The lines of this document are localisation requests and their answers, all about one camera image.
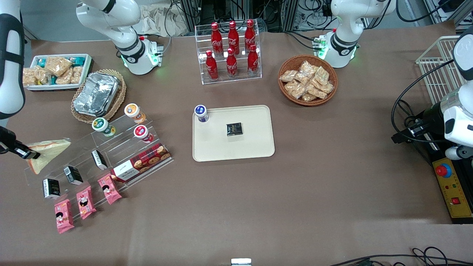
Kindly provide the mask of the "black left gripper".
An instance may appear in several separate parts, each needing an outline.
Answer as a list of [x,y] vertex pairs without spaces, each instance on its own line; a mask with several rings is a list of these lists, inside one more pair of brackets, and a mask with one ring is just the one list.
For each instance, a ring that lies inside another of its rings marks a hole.
[[391,136],[395,144],[411,143],[445,143],[444,137],[444,115],[441,104],[436,103],[425,109],[416,116],[408,116],[406,122],[407,130],[403,130]]

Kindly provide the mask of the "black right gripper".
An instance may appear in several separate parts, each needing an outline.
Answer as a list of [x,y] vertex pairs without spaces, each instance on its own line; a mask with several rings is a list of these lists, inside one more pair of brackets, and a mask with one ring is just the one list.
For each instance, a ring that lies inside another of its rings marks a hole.
[[0,127],[0,153],[15,153],[23,159],[37,159],[40,153],[32,150],[23,143],[15,143],[16,135],[13,131],[1,126]]

